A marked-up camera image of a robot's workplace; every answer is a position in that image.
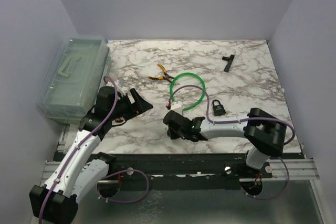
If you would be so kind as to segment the green cable lock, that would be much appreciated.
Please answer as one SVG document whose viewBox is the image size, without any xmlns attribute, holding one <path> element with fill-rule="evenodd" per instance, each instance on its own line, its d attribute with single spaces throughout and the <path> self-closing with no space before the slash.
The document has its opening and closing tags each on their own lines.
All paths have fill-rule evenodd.
<svg viewBox="0 0 336 224">
<path fill-rule="evenodd" d="M 198 75 L 196 75 L 196 74 L 194 74 L 194 73 L 191 73 L 191 72 L 184 72 L 184 73 L 181 73 L 181 74 L 177 75 L 177 76 L 172 80 L 172 83 L 171 83 L 171 85 L 170 85 L 170 95 L 173 94 L 173 87 L 174 87 L 174 85 L 175 85 L 175 82 L 176 82 L 179 78 L 184 77 L 184 76 L 191 76 L 191 77 L 193 77 L 193 78 L 196 78 L 196 79 L 201 83 L 203 90 L 206 90 L 205 82 L 203 81 L 203 79 L 202 79 L 200 76 L 198 76 Z M 188 111 L 188 110 L 191 110 L 191 109 L 193 109 L 194 107 L 198 106 L 198 105 L 203 101 L 204 97 L 205 97 L 205 93 L 203 92 L 202 95 L 201 95 L 201 97 L 198 99 L 197 102 L 195 102 L 195 103 L 192 104 L 191 106 L 188 106 L 188 107 L 186 107 L 186 108 L 183 108 L 182 111 Z"/>
</svg>

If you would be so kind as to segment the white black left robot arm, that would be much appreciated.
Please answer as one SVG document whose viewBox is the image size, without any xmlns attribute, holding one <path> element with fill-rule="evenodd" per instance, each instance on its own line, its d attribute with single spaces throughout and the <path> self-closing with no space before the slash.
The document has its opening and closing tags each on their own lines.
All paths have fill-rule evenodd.
<svg viewBox="0 0 336 224">
<path fill-rule="evenodd" d="M 79 203 L 98 180 L 116 175 L 115 158 L 108 154 L 101 153 L 88 167 L 85 165 L 113 127 L 113 121 L 128 121 L 153 108 L 135 89 L 130 89 L 130 93 L 134 102 L 114 87 L 99 89 L 95 105 L 81 120 L 75 140 L 59 166 L 42 186 L 34 186 L 29 193 L 39 222 L 71 223 Z"/>
</svg>

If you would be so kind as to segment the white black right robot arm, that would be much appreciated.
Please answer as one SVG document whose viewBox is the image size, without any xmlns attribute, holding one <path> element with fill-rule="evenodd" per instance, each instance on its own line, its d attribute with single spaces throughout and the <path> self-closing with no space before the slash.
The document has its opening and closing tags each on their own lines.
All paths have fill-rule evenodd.
<svg viewBox="0 0 336 224">
<path fill-rule="evenodd" d="M 245 138 L 253 147 L 241 165 L 242 173 L 249 178 L 259 174 L 270 157 L 281 157 L 288 125 L 265 111 L 252 108 L 246 118 L 237 117 L 224 122 L 211 122 L 205 117 L 192 120 L 170 111 L 163 119 L 168 136 L 192 142 L 208 141 L 220 137 Z"/>
</svg>

